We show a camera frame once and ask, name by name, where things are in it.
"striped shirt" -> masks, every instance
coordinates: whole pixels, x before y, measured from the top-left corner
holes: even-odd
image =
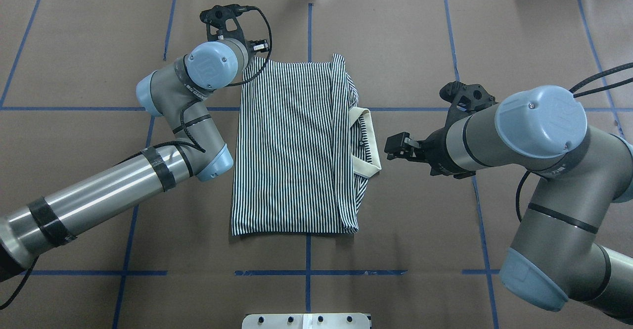
[[[244,78],[263,61],[255,58]],[[368,139],[364,115],[350,121],[357,103],[357,89],[338,54],[329,63],[269,61],[259,77],[242,86],[233,235],[358,231],[368,178],[355,174],[353,156],[371,163],[375,140]]]

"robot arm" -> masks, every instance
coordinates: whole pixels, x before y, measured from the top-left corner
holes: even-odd
[[[445,127],[424,141],[389,137],[389,159],[426,162],[431,175],[465,178],[519,164],[541,177],[500,279],[535,306],[560,311],[568,299],[633,324],[633,259],[594,243],[611,202],[633,198],[633,147],[587,125],[583,106],[561,87],[542,86],[497,104],[479,85],[449,83]]]
[[[203,11],[200,18],[208,25],[209,41],[136,86],[140,104],[154,117],[165,117],[176,141],[143,149],[0,218],[0,282],[29,268],[44,252],[187,178],[207,181],[233,166],[204,101],[214,90],[229,85],[256,52],[267,51],[270,56],[268,41],[246,41],[237,24],[236,16],[251,9],[257,7],[228,5]],[[236,22],[237,30],[226,31],[228,19]],[[212,34],[211,26],[217,34]]]

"cable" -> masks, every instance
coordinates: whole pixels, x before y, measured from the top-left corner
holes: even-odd
[[[521,206],[519,205],[519,202],[521,200],[521,189],[523,188],[523,185],[525,184],[525,180],[527,180],[527,176],[529,176],[530,173],[531,173],[530,171],[525,171],[525,174],[521,178],[521,181],[518,183],[518,187],[516,187],[515,208],[516,208],[516,217],[518,218],[519,222],[523,220],[521,218],[521,209],[520,209]]]
[[[572,92],[572,94],[574,94],[577,90],[579,90],[580,88],[586,86],[587,84],[591,83],[592,81],[595,81],[596,79],[600,79],[602,77],[606,77],[606,76],[608,76],[610,74],[613,74],[613,73],[622,72],[622,70],[627,70],[629,68],[633,68],[633,63],[625,63],[623,65],[619,65],[618,67],[613,67],[611,69],[605,70],[604,72],[600,72],[600,73],[594,74],[593,76],[590,76],[589,78],[584,79],[580,83],[574,85],[569,91]]]
[[[250,81],[252,81],[253,79],[255,79],[257,76],[259,76],[262,71],[264,70],[264,68],[266,68],[266,66],[269,63],[269,60],[271,60],[271,52],[273,51],[273,32],[271,31],[271,25],[269,24],[269,21],[267,20],[266,16],[264,15],[264,13],[260,10],[259,7],[256,6],[249,6],[250,9],[253,10],[257,10],[258,13],[260,13],[260,15],[262,16],[262,18],[264,19],[264,22],[266,23],[266,28],[269,30],[269,53],[266,54],[266,60],[264,61],[264,64],[262,65],[262,67],[260,68],[260,70],[257,71],[257,73],[255,73],[252,77],[250,77],[249,79],[247,79],[246,81],[242,81],[239,83],[231,83],[229,84],[227,87],[232,87],[232,86],[240,86],[242,84],[246,84]]]
[[[594,93],[597,93],[597,92],[603,92],[605,90],[609,90],[609,89],[612,89],[612,88],[617,88],[617,87],[623,86],[623,85],[631,83],[631,82],[633,82],[633,78],[628,78],[628,79],[625,79],[625,80],[623,80],[621,82],[609,84],[607,86],[603,86],[603,87],[600,87],[600,88],[595,88],[595,89],[592,89],[592,90],[587,90],[587,92],[574,94],[574,97],[581,97],[581,96],[585,96],[585,95],[589,95],[589,94],[594,94]]]
[[[29,267],[27,272],[24,274],[24,278],[22,279],[22,281],[20,281],[20,284],[18,284],[18,288],[16,288],[15,291],[13,291],[13,294],[11,295],[11,297],[9,297],[9,299],[7,299],[6,302],[4,302],[4,304],[0,306],[0,311],[7,308],[9,304],[13,302],[15,297],[18,297],[18,293],[20,293],[20,291],[22,290],[22,287],[24,287],[27,280],[29,279],[29,276],[31,275],[31,272],[33,272],[33,268],[36,266],[36,262],[38,261],[38,259],[39,259],[39,256],[33,260],[33,264],[31,264],[31,267]]]

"blue joint cap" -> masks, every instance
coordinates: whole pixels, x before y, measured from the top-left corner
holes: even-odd
[[[531,158],[554,158],[573,150],[587,134],[587,115],[574,95],[540,86],[505,99],[495,113],[500,139]]]
[[[160,117],[163,116],[163,114],[158,112],[152,100],[151,84],[154,73],[156,73],[156,70],[136,84],[136,99],[138,99],[140,105],[145,108],[146,112],[151,113],[152,116]]]
[[[558,312],[569,300],[550,277],[514,248],[508,249],[499,275],[504,287],[539,308]]]
[[[631,146],[631,144],[628,143],[627,140],[625,140],[624,138],[619,137],[618,135],[614,135],[614,136],[619,138],[620,141],[622,141],[622,143],[626,145],[626,147],[629,149],[629,152],[631,153],[631,158],[633,158],[633,146]],[[611,203],[624,203],[631,199],[633,199],[633,179],[631,179],[631,183],[629,183],[629,186],[627,187],[626,191],[624,191],[624,193],[620,195],[619,197],[615,198],[614,200],[611,200]]]
[[[237,56],[230,47],[217,41],[205,42],[185,57],[187,74],[194,83],[208,90],[226,87],[237,76]]]
[[[206,182],[228,171],[231,167],[233,167],[233,157],[231,157],[228,147],[224,144],[218,155],[196,177],[201,182]]]

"blue tape line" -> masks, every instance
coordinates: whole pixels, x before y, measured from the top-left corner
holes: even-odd
[[[372,112],[447,112],[448,108],[400,108],[400,107],[369,107]]]
[[[166,276],[167,271],[34,270],[32,276]]]
[[[163,60],[167,60],[167,47],[169,47],[169,36],[172,33],[172,23],[174,22],[174,10],[176,9],[176,0],[172,0],[172,10],[169,13],[169,22],[167,23],[167,33],[165,34],[165,51],[163,52]]]
[[[145,108],[140,106],[4,106],[2,110],[7,111],[97,111],[97,112],[144,112]]]
[[[481,201],[479,198],[479,187],[477,187],[477,176],[473,176],[472,183],[473,189],[475,189],[475,199],[477,200],[477,216],[479,216],[479,237],[481,239],[481,248],[484,253],[486,282],[488,282],[488,298],[490,299],[490,307],[493,312],[493,325],[495,326],[495,329],[499,329],[499,320],[497,318],[497,302],[495,301],[495,289],[493,289],[493,277],[490,273],[490,259],[488,258],[488,245],[486,244],[486,231],[484,230],[484,216],[481,212]]]
[[[577,0],[577,1],[578,1],[578,9],[581,12],[581,19],[583,20],[583,25],[585,27],[585,34],[587,34],[589,47],[591,47],[591,54],[593,54],[593,57],[594,57],[595,66],[597,67],[599,72],[604,72],[604,70],[602,69],[600,60],[597,57],[597,51],[595,51],[595,45],[593,43],[593,38],[591,37],[591,32],[589,31],[587,18],[585,17],[585,10],[583,8],[583,0]],[[606,78],[604,77],[602,77],[602,84],[603,86],[607,86]],[[604,92],[606,93],[606,98],[608,99],[609,105],[611,106],[611,112],[613,112],[613,117],[615,118],[615,122],[618,123],[618,132],[620,133],[621,137],[626,138],[624,137],[624,131],[622,130],[622,123],[620,123],[620,117],[618,117],[618,113],[615,110],[615,103],[613,103],[613,98],[611,97],[611,91],[605,90]]]
[[[402,276],[407,270],[253,270],[235,271],[235,275],[241,276]]]
[[[451,42],[452,67],[455,71],[455,80],[459,81],[459,71],[457,71],[457,53],[455,52],[455,41],[452,38],[451,12],[448,8],[448,0],[444,0],[444,9],[446,11],[446,25],[448,26],[448,38]]]
[[[312,311],[312,295],[310,293],[312,275],[312,235],[306,235],[306,313]]]
[[[499,275],[500,270],[461,270],[462,275]]]
[[[38,13],[40,2],[41,0],[36,0],[36,5],[33,7],[33,11],[31,12],[29,24],[27,25],[27,29],[24,31],[24,36],[22,36],[22,42],[20,42],[20,47],[18,47],[18,53],[16,53],[15,55],[13,66],[11,66],[11,71],[9,72],[9,77],[7,78],[6,84],[4,85],[4,92],[2,92],[2,97],[0,97],[0,108],[2,108],[4,100],[6,99],[6,95],[9,92],[9,87],[11,86],[11,81],[13,80],[13,73],[15,72],[15,68],[18,67],[18,62],[20,61],[20,56],[22,55],[24,44],[27,42],[27,36],[29,36],[29,31],[31,31],[31,26],[33,25],[33,20],[36,18],[36,13]]]
[[[312,6],[308,4],[308,61],[312,61]]]
[[[212,106],[206,110],[210,112],[239,112],[239,106]]]
[[[154,117],[149,118],[149,127],[147,128],[147,139],[145,140],[145,148],[149,147],[152,140],[152,133],[154,132]],[[117,306],[115,307],[115,317],[112,321],[112,328],[116,329],[118,326],[118,318],[121,313],[121,306],[123,304],[123,295],[125,292],[125,279],[127,277],[127,269],[130,265],[130,256],[132,253],[132,245],[134,240],[134,230],[136,229],[136,219],[138,218],[138,205],[134,207],[132,213],[132,221],[130,223],[130,232],[127,236],[127,246],[125,247],[125,258],[123,263],[124,274],[121,275],[121,283],[119,285],[119,293],[117,295]]]

